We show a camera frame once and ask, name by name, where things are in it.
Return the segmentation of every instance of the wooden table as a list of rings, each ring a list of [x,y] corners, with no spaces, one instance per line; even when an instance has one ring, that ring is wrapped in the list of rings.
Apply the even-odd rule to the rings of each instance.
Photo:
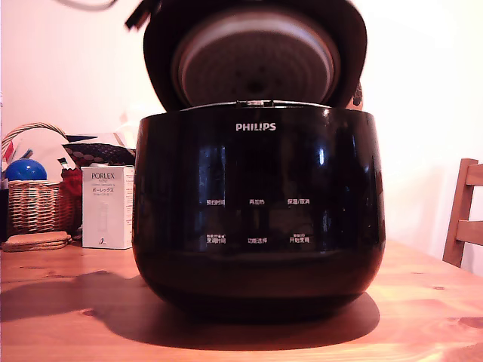
[[[483,278],[388,242],[368,292],[326,321],[277,326],[184,317],[131,250],[2,254],[2,360],[483,361]]]

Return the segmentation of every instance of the chair backrest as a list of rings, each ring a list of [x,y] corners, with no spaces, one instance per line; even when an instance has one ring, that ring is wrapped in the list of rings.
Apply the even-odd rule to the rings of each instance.
[[[483,221],[468,221],[475,186],[483,186],[483,164],[463,158],[454,193],[443,260],[461,267],[465,243],[483,245]]]

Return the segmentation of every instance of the coaster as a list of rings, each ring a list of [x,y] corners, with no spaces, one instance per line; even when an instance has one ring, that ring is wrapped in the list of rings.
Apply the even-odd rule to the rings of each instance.
[[[6,252],[53,250],[65,247],[70,240],[70,235],[66,232],[42,232],[36,234],[14,235],[6,242],[2,243],[2,249]]]

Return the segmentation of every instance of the rice cooker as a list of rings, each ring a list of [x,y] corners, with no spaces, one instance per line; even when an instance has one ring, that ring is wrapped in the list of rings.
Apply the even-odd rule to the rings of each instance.
[[[166,113],[140,123],[133,252],[188,314],[288,321],[357,299],[383,258],[374,117],[347,109],[367,47],[347,0],[144,1]]]

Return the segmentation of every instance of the philips logo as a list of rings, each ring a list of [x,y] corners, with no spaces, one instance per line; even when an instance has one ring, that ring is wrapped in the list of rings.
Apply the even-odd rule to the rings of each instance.
[[[277,125],[275,123],[237,123],[236,131],[246,130],[276,130]]]

